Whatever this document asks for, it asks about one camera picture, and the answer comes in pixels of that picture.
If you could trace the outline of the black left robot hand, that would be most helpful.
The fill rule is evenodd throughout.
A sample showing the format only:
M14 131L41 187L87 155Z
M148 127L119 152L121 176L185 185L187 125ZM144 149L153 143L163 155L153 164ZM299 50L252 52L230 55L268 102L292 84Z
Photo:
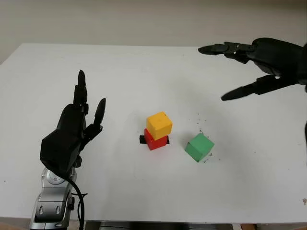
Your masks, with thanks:
M94 122L86 125L85 117L88 115L87 88L85 73L78 73L77 85L74 88L73 103L67 105L60 116L57 130L65 135L65 153L60 157L60 165L67 168L74 166L76 159L84 147L93 140L102 130L101 125L106 109L106 98L100 100Z

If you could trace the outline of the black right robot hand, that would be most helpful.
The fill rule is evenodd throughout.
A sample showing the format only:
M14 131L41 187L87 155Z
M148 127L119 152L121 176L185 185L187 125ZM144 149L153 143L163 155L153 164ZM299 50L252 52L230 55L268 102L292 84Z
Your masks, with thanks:
M267 74L251 84L224 94L222 101L251 94L261 95L295 84L307 85L307 46L273 38L258 38L250 45L224 42L200 47L198 51L204 55L223 54L243 64L253 61Z

